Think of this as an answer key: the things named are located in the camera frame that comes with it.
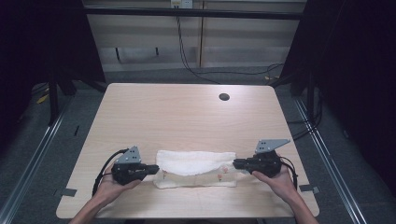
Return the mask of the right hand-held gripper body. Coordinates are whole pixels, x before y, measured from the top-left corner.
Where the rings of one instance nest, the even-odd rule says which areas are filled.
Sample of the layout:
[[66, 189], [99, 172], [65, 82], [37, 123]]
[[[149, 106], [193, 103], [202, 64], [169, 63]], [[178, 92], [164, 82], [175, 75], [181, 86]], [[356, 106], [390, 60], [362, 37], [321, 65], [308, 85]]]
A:
[[289, 139], [262, 139], [258, 142], [255, 154], [252, 158], [247, 158], [246, 170], [261, 172], [268, 177], [276, 176], [282, 166], [280, 157], [276, 154], [276, 149], [285, 146]]

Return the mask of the person's right hand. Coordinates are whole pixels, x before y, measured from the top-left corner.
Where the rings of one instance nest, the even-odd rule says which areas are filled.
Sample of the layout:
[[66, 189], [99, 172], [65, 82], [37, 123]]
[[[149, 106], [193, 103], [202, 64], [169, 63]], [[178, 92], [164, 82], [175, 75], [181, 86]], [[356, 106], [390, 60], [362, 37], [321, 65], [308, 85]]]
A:
[[285, 165], [281, 166], [280, 172], [274, 177], [268, 177], [258, 171], [253, 171], [252, 174], [261, 182], [267, 184], [285, 203], [292, 205], [297, 204], [301, 200], [291, 181], [290, 172]]

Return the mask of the white wall socket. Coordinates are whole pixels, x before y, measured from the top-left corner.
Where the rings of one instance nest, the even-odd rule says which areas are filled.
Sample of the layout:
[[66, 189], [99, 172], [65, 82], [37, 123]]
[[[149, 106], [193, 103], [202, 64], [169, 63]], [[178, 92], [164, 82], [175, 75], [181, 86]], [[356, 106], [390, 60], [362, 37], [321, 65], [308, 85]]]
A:
[[171, 8], [193, 8], [192, 0], [170, 0]]

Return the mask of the person's left hand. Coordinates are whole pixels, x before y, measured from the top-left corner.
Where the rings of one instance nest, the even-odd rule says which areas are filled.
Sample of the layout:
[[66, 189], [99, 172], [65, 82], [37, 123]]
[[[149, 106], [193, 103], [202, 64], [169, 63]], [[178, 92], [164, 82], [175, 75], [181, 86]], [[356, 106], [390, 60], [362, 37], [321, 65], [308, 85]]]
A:
[[92, 196], [93, 201], [100, 207], [105, 207], [109, 203], [114, 202], [124, 191], [133, 189], [141, 183], [137, 179], [129, 184], [121, 185], [114, 180], [111, 170], [111, 167], [106, 168], [105, 175], [99, 184], [98, 190]]

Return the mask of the black metal stand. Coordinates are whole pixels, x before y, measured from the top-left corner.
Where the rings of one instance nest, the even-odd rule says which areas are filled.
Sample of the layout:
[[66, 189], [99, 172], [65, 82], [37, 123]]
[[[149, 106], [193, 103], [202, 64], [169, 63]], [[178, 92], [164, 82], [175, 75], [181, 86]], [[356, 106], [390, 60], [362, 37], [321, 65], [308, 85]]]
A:
[[59, 116], [58, 106], [58, 89], [56, 77], [53, 73], [49, 74], [49, 105], [50, 105], [50, 117], [49, 126], [55, 123]]

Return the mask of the black curtain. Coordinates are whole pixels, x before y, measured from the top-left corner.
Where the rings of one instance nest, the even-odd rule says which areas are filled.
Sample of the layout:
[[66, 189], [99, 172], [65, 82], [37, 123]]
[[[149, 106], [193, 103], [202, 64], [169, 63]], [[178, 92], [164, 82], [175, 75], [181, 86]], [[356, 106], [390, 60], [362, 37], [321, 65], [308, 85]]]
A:
[[297, 92], [315, 80], [396, 193], [396, 0], [306, 0], [281, 76]]
[[0, 157], [38, 83], [106, 81], [83, 0], [0, 0]]

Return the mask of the black horizontal bar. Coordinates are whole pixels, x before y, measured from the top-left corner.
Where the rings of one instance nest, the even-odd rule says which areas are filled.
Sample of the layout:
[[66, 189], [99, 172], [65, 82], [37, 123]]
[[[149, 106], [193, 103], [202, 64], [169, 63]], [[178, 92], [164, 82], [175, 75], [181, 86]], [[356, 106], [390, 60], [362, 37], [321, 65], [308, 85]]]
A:
[[84, 7], [83, 11], [86, 14], [96, 14], [96, 15], [170, 16], [170, 17], [232, 18], [232, 19], [240, 18], [240, 19], [291, 20], [291, 21], [298, 21], [304, 18], [303, 13], [185, 9], [185, 8]]

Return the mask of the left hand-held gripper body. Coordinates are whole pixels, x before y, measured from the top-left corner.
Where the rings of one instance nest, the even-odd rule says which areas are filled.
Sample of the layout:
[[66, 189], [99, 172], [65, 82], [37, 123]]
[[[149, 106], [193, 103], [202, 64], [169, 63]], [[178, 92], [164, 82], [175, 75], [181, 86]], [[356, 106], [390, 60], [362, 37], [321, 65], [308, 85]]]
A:
[[116, 159], [111, 172], [113, 179], [123, 186], [135, 180], [143, 180], [148, 175], [146, 165], [141, 162], [137, 146], [127, 148], [126, 151]]

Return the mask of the metal floor rail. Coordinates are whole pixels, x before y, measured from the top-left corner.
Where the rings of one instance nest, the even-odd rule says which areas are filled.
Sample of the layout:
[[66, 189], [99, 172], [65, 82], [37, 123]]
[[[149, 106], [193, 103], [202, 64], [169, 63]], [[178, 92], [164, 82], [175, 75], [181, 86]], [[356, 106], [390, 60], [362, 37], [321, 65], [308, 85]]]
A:
[[343, 176], [341, 175], [337, 165], [335, 164], [332, 154], [330, 153], [327, 145], [325, 144], [319, 130], [308, 120], [308, 110], [304, 105], [302, 99], [297, 98], [294, 100], [296, 107], [299, 111], [300, 116], [304, 121], [304, 126], [306, 127], [310, 138], [312, 139], [319, 156], [321, 157], [326, 170], [346, 208], [352, 222], [354, 224], [368, 224], [366, 218], [361, 211], [355, 197], [351, 193], [349, 187]]
[[33, 157], [29, 160], [19, 181], [17, 182], [16, 187], [12, 190], [11, 194], [7, 198], [4, 206], [0, 210], [0, 224], [11, 224], [13, 218], [15, 217], [21, 202], [26, 195], [37, 171], [44, 160], [50, 145], [52, 143], [53, 138], [58, 132], [63, 120], [64, 114], [68, 110], [69, 106], [73, 102], [74, 97], [68, 96], [63, 106], [60, 109], [59, 115], [54, 119], [51, 125], [46, 129], [39, 145], [35, 149], [35, 153]]

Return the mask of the grey tape patch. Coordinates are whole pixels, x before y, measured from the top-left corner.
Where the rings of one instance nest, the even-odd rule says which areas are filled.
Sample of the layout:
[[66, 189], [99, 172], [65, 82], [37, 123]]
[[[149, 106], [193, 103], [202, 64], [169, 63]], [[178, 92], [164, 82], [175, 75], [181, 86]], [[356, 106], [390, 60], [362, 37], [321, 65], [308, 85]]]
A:
[[313, 187], [311, 185], [300, 185], [299, 188], [301, 192], [312, 191], [314, 194], [320, 192], [319, 187]]
[[77, 191], [75, 189], [56, 189], [53, 195], [57, 197], [62, 197], [62, 196], [74, 197], [76, 193]]

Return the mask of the white printed cloth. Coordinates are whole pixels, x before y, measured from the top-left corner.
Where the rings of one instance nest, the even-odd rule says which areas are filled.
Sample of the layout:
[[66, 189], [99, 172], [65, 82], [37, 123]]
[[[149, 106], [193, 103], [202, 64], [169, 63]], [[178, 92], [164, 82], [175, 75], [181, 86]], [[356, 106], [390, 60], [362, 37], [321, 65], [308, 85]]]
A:
[[156, 163], [160, 170], [153, 177], [158, 189], [237, 186], [247, 171], [233, 166], [234, 152], [159, 150]]

